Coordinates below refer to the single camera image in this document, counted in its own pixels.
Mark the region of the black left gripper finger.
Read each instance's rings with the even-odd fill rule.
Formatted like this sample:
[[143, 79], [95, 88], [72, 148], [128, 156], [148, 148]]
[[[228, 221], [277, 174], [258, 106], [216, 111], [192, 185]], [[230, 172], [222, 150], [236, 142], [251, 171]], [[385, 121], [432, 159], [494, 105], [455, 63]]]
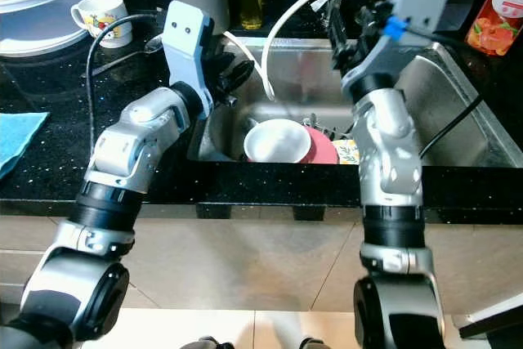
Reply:
[[248, 81], [254, 72], [254, 60], [225, 59], [225, 94], [231, 96], [233, 92], [242, 87]]

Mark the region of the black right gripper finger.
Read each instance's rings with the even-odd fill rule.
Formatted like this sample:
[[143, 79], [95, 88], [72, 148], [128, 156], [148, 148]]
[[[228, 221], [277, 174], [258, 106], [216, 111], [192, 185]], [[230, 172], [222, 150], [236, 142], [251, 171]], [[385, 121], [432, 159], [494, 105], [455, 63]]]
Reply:
[[350, 51], [340, 0], [328, 0], [326, 2], [326, 34], [329, 36], [333, 54], [343, 54]]

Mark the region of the white bowl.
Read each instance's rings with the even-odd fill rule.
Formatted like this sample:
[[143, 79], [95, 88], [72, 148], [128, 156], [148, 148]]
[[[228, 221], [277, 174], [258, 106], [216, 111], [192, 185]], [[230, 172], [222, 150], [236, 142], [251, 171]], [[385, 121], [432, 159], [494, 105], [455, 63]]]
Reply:
[[306, 126], [288, 119], [258, 123], [243, 142], [247, 158], [259, 163], [299, 163], [311, 149]]

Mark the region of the red plate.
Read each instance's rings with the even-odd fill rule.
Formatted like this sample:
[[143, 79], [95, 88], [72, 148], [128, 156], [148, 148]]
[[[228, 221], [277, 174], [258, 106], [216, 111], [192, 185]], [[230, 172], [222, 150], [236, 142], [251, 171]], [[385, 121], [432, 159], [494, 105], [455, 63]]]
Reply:
[[311, 138], [311, 147], [300, 163], [339, 163], [339, 155], [329, 137], [323, 132], [304, 126]]

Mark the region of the lemon print teal-rimmed plate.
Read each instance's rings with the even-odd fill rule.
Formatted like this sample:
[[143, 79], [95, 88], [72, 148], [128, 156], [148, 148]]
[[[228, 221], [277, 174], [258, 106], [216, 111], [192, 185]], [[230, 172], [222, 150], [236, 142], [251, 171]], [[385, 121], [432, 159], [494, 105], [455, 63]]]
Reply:
[[359, 165], [360, 152], [358, 146], [352, 139], [340, 139], [332, 142], [337, 154], [338, 163], [351, 163]]

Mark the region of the stainless steel sink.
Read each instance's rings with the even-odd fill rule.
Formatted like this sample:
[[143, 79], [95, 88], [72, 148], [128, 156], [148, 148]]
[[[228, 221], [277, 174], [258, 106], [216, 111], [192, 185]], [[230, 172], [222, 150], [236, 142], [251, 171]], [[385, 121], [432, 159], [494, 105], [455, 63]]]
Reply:
[[[418, 54], [397, 80], [422, 144], [477, 95], [479, 83], [472, 83], [459, 58], [448, 47], [433, 45]], [[249, 129], [269, 119], [315, 120], [337, 132], [350, 128], [354, 104], [342, 91], [341, 75], [330, 65], [332, 54], [326, 40], [278, 40], [269, 61], [276, 99], [269, 100], [262, 81], [251, 77], [235, 91], [235, 106], [214, 110], [206, 124], [195, 130], [188, 158], [238, 161]], [[489, 103], [485, 100], [434, 144], [423, 158], [425, 165], [523, 168], [523, 148], [494, 117]]]

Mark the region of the peach print bottle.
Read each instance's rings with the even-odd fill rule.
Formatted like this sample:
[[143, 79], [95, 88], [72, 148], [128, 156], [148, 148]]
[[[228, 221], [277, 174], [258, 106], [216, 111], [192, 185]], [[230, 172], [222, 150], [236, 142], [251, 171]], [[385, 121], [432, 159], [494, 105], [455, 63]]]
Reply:
[[523, 0], [485, 0], [466, 43], [489, 56], [504, 56], [523, 31]]

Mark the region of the white cartoon mug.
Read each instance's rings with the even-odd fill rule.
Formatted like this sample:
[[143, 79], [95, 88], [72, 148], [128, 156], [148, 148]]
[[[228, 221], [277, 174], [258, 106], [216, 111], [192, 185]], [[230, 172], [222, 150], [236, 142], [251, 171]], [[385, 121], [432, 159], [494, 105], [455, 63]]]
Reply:
[[[86, 30], [93, 38], [99, 38], [101, 31], [114, 24], [116, 20], [128, 16], [124, 0], [82, 0], [69, 9], [74, 23]], [[130, 21], [116, 27], [101, 40], [105, 49], [119, 49], [127, 46], [133, 39]]]

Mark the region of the blue cloth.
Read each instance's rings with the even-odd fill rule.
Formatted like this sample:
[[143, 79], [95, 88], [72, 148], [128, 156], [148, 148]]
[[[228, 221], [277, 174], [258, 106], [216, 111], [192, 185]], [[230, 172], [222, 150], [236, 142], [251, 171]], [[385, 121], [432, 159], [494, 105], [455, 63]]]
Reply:
[[16, 166], [26, 150], [34, 133], [49, 116], [42, 113], [0, 114], [0, 158], [2, 166], [0, 177], [7, 176]]

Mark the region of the beige cabinet front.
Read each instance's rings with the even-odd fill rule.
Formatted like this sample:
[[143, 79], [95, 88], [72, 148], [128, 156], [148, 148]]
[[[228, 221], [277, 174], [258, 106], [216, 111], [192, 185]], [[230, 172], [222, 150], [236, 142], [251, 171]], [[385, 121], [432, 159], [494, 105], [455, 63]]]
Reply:
[[[131, 308], [351, 311], [364, 271], [352, 222], [153, 219], [124, 258]], [[431, 223], [442, 308], [467, 315], [523, 293], [523, 226]]]

